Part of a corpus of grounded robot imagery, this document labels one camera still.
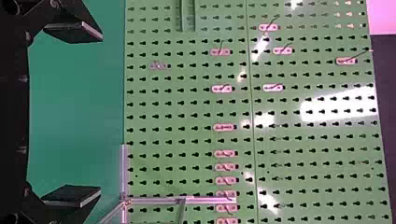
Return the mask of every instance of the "green wall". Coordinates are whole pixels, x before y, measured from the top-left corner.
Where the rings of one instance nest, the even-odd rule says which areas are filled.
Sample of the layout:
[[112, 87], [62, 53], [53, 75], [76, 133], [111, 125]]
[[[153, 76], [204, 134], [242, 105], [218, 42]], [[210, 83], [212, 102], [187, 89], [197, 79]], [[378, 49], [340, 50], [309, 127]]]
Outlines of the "green wall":
[[124, 2], [84, 2], [105, 42], [68, 45], [40, 33], [29, 49], [28, 180], [39, 196], [64, 184], [102, 187], [90, 224], [117, 203], [120, 192]]

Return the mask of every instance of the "black mechanical arm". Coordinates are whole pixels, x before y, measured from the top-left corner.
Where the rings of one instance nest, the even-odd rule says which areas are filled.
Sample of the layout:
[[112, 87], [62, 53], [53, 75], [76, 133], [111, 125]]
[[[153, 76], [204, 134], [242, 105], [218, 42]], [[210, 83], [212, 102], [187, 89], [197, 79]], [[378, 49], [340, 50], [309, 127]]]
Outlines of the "black mechanical arm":
[[103, 41], [81, 0], [0, 0], [0, 223], [83, 223], [100, 188], [65, 185], [39, 198], [26, 181], [29, 157], [28, 47], [41, 31], [66, 43]]

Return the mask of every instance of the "metal bracket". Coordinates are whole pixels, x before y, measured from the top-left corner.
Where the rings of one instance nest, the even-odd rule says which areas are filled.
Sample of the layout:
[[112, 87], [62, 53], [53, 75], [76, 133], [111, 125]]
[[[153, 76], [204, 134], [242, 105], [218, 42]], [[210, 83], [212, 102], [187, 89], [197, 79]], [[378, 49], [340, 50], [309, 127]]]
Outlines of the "metal bracket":
[[128, 206], [134, 204], [147, 205], [172, 205], [179, 204], [177, 211], [176, 224], [182, 224], [187, 204], [236, 204], [236, 197], [228, 197], [227, 195], [219, 197], [194, 197], [194, 196], [176, 196], [166, 198], [133, 198], [128, 197], [128, 145], [120, 146], [120, 202], [97, 224], [106, 224], [119, 211], [121, 211], [121, 224], [128, 223]]

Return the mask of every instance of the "white surface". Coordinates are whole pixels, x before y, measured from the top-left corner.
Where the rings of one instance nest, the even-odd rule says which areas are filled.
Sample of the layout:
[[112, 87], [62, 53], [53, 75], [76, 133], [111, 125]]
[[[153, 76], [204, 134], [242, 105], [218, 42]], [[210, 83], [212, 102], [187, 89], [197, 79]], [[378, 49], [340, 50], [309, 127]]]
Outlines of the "white surface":
[[371, 35], [396, 35], [396, 0], [367, 0]]

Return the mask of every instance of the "metal frame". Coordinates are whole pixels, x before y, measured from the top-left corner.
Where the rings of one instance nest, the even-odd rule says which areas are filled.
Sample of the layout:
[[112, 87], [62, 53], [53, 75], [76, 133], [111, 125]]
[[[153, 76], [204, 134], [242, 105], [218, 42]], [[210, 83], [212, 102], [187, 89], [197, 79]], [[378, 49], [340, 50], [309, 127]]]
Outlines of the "metal frame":
[[106, 224], [119, 211], [121, 211], [120, 223], [128, 223], [128, 207], [134, 204], [147, 205], [172, 205], [178, 204], [176, 223], [182, 224], [184, 221], [184, 213], [187, 204], [233, 204], [236, 203], [236, 198], [229, 197], [195, 197], [195, 196], [176, 196], [164, 198], [134, 198], [128, 197], [128, 145], [120, 146], [120, 202], [104, 217], [102, 217], [97, 224]]

